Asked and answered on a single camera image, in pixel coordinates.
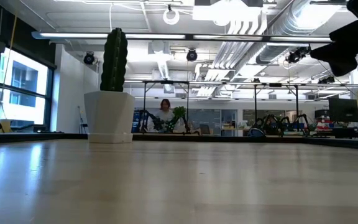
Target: chair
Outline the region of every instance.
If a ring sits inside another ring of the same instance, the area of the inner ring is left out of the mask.
[[[201,131],[201,135],[210,135],[210,131],[209,131],[209,125],[207,124],[200,124],[200,131]]]

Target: pole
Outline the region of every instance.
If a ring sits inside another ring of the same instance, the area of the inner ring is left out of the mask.
[[[254,100],[255,100],[255,122],[256,120],[258,119],[258,116],[257,116],[257,105],[256,105],[256,85],[254,85]]]
[[[187,83],[187,109],[186,109],[186,120],[189,122],[189,90],[190,90],[190,84]]]
[[[146,117],[146,86],[147,86],[147,82],[144,83],[144,95],[143,95],[143,122],[142,122],[142,129],[144,129],[144,120]]]
[[[299,131],[299,99],[298,99],[298,86],[295,86],[295,96],[296,96],[296,130]]]

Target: potted cactus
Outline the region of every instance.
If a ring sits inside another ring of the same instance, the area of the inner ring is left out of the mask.
[[[114,29],[104,45],[100,91],[86,93],[85,111],[88,141],[92,143],[132,142],[135,98],[123,93],[128,41],[125,33]]]

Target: window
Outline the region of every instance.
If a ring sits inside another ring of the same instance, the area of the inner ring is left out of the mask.
[[[48,73],[45,65],[5,49],[0,58],[0,119],[11,120],[12,128],[44,124],[50,105]]]
[[[5,89],[2,95],[1,88],[0,95],[0,119],[16,121],[12,124],[17,125],[17,128],[32,123],[44,124],[45,98],[8,89]]]
[[[1,54],[0,83],[45,95],[48,67],[15,51],[5,49]]]

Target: white planter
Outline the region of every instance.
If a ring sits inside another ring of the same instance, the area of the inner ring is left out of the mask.
[[[128,93],[95,91],[84,94],[90,143],[132,142],[135,98]]]

